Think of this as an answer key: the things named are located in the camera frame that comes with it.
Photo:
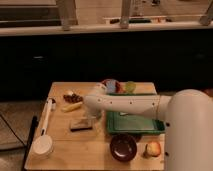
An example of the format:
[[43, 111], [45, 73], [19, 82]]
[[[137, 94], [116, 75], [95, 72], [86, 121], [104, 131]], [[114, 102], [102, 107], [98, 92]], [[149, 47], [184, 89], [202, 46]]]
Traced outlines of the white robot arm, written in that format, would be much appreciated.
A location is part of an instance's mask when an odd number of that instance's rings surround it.
[[84, 96], [84, 104], [92, 115], [118, 111], [163, 121], [164, 171], [213, 171], [213, 99], [204, 92], [117, 96], [97, 84]]

